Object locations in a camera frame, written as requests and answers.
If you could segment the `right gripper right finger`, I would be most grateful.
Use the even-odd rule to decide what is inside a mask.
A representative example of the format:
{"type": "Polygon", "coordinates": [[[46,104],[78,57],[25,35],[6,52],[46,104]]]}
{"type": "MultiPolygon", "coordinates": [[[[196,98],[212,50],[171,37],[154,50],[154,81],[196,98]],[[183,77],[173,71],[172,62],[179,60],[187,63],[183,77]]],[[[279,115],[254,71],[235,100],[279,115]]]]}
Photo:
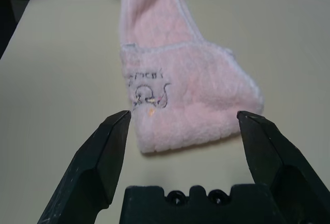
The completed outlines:
{"type": "Polygon", "coordinates": [[[253,180],[268,187],[286,223],[329,223],[329,190],[300,150],[263,116],[239,111],[237,119],[253,180]]]}

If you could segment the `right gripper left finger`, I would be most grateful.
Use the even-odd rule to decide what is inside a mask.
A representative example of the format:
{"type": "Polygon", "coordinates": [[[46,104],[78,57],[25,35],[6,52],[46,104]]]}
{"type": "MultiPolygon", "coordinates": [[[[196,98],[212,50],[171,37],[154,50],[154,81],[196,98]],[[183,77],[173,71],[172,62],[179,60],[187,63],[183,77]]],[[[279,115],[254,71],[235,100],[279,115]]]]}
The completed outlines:
{"type": "Polygon", "coordinates": [[[131,112],[107,117],[72,158],[39,223],[95,223],[109,208],[122,170],[131,112]]]}

